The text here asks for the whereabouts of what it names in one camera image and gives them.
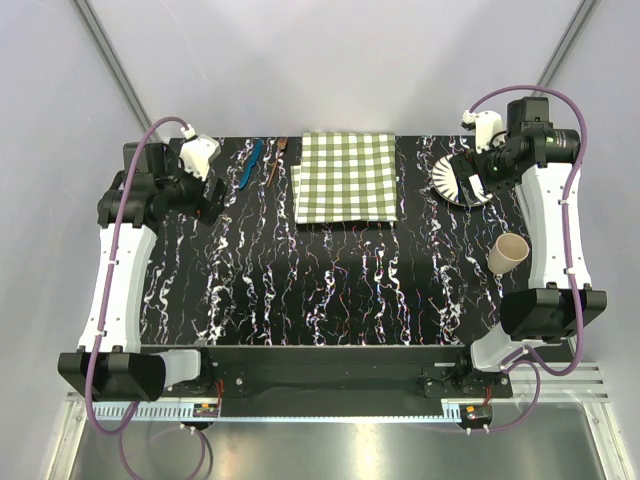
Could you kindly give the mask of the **white blue striped plate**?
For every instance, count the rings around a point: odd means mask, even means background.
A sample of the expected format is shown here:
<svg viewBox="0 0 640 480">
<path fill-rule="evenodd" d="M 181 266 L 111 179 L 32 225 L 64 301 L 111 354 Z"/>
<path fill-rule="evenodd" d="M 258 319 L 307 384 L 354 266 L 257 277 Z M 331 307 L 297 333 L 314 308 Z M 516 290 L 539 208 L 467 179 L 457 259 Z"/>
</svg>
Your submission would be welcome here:
<svg viewBox="0 0 640 480">
<path fill-rule="evenodd" d="M 432 181 L 436 192 L 444 200 L 461 207 L 473 208 L 489 203 L 494 196 L 484 191 L 478 175 L 473 175 L 469 179 L 470 200 L 467 200 L 459 187 L 452 168 L 451 159 L 453 157 L 453 154 L 441 157 L 432 169 Z"/>
</svg>

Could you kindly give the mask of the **green checkered cloth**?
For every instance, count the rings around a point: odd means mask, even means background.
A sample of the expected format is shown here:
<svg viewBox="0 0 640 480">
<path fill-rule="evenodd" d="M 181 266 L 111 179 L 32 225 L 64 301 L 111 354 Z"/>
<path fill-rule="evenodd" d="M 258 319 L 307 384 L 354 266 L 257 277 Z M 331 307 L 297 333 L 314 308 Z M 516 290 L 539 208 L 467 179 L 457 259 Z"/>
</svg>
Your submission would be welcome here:
<svg viewBox="0 0 640 480">
<path fill-rule="evenodd" d="M 295 222 L 395 222 L 395 158 L 391 133 L 304 133 L 291 168 Z"/>
</svg>

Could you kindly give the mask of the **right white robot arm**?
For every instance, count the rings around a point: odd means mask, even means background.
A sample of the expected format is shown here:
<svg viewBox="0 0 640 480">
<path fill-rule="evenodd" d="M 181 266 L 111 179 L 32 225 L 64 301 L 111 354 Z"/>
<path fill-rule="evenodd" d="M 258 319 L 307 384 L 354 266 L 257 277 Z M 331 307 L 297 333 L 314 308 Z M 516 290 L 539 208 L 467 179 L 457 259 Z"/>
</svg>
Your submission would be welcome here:
<svg viewBox="0 0 640 480">
<path fill-rule="evenodd" d="M 508 190 L 515 192 L 529 234 L 531 268 L 527 288 L 500 304 L 500 322 L 469 348 L 469 361 L 454 371 L 454 384 L 476 396 L 490 383 L 489 372 L 504 372 L 539 346 L 572 338 L 575 353 L 560 370 L 566 375 L 582 356 L 586 326 L 607 306 L 593 286 L 581 245 L 578 187 L 586 147 L 586 126 L 562 129 L 549 117 L 544 97 L 510 102 L 507 114 L 465 111 L 461 125 L 475 135 L 471 151 L 450 164 L 457 196 L 466 205 Z"/>
</svg>

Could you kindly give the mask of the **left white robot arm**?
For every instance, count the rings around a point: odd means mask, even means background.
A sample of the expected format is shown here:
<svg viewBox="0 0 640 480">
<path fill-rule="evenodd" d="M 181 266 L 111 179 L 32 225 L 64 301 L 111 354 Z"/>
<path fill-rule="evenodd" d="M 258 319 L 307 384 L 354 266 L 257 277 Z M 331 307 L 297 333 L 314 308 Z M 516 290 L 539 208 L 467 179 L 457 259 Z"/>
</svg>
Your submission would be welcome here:
<svg viewBox="0 0 640 480">
<path fill-rule="evenodd" d="M 147 265 L 163 219 L 181 213 L 212 225 L 224 208 L 226 185 L 206 181 L 220 143 L 205 135 L 123 147 L 118 171 L 97 205 L 100 264 L 94 297 L 75 351 L 62 353 L 57 369 L 81 395 L 95 401 L 157 400 L 181 383 L 196 396 L 215 386 L 216 372 L 195 350 L 144 354 L 140 313 Z"/>
</svg>

